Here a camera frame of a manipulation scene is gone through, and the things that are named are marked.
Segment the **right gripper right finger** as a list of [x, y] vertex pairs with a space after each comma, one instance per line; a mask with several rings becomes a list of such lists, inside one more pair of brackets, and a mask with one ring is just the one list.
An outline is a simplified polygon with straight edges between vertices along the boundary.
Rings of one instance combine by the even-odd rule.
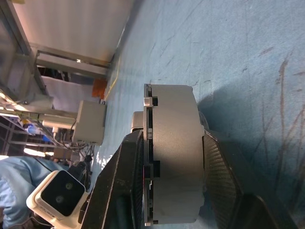
[[220, 229], [295, 229], [297, 226], [266, 179], [239, 147], [217, 132], [203, 136], [204, 172]]

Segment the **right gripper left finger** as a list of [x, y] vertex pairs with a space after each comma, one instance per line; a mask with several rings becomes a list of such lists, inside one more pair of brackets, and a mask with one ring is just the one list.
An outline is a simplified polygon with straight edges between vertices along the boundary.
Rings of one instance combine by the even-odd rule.
[[125, 136], [97, 177], [81, 227], [139, 229], [142, 221], [143, 131]]

